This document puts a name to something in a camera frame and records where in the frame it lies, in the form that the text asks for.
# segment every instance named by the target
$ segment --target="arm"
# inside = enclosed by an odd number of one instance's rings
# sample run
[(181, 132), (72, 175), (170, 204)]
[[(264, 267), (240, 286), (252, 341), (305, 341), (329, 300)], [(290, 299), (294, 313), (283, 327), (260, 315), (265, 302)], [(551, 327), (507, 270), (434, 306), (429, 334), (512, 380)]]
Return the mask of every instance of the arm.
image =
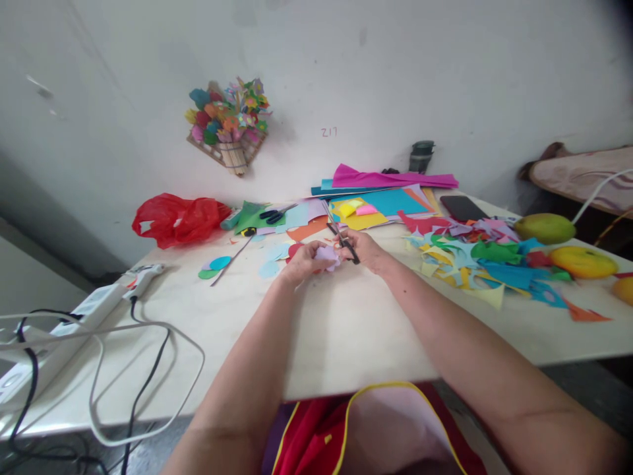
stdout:
[[(367, 234), (347, 234), (382, 277), (442, 378), (492, 431), (522, 474), (611, 474), (627, 447), (479, 319), (437, 292)], [(350, 257), (349, 251), (340, 251)]]
[(313, 272), (314, 241), (301, 247), (268, 289), (220, 368), (163, 475), (255, 473), (282, 401), (295, 289)]

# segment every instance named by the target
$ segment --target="person's right hand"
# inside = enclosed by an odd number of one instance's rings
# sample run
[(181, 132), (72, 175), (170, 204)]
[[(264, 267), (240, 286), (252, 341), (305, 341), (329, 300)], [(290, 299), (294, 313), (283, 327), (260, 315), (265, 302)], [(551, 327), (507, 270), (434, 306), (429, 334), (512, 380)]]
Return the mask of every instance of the person's right hand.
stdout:
[[(361, 264), (366, 266), (374, 274), (378, 274), (384, 262), (389, 260), (390, 254), (381, 248), (369, 234), (351, 229), (343, 230), (341, 234), (344, 238), (347, 238), (352, 245)], [(336, 252), (341, 259), (353, 259), (347, 247), (341, 247), (337, 249)]]

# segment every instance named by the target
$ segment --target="blue paper circle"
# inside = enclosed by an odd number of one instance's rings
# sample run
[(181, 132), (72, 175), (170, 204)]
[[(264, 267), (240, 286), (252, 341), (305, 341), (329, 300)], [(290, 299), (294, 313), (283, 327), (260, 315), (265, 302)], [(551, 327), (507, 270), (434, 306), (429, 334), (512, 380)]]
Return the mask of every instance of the blue paper circle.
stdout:
[(222, 270), (229, 265), (229, 262), (231, 262), (231, 256), (218, 257), (214, 261), (211, 261), (209, 267), (211, 270)]

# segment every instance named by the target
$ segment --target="person's left hand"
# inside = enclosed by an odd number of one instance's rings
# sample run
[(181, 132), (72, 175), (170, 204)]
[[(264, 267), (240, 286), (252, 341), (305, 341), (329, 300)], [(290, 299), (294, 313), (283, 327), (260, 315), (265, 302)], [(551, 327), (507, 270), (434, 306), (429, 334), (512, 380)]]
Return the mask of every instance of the person's left hand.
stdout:
[(315, 260), (319, 247), (326, 247), (326, 245), (320, 241), (312, 241), (301, 246), (289, 264), (282, 270), (280, 277), (288, 279), (288, 281), (296, 287), (310, 277), (310, 275), (334, 265), (336, 261), (325, 259)]

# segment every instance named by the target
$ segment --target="hand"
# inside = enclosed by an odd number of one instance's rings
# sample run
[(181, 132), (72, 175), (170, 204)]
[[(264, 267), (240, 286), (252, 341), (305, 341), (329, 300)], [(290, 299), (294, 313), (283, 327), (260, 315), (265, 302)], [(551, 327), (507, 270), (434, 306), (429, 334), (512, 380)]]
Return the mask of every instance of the hand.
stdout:
[[(374, 274), (379, 274), (383, 268), (385, 261), (388, 261), (391, 255), (381, 248), (374, 239), (366, 233), (346, 229), (341, 231), (344, 238), (352, 245), (361, 264), (371, 270)], [(353, 255), (347, 247), (341, 247), (336, 250), (341, 259), (353, 259)]]
[(326, 245), (320, 241), (312, 241), (301, 246), (288, 265), (284, 267), (280, 277), (287, 279), (296, 287), (310, 275), (318, 274), (320, 271), (334, 265), (336, 261), (315, 260), (319, 247), (326, 247)]

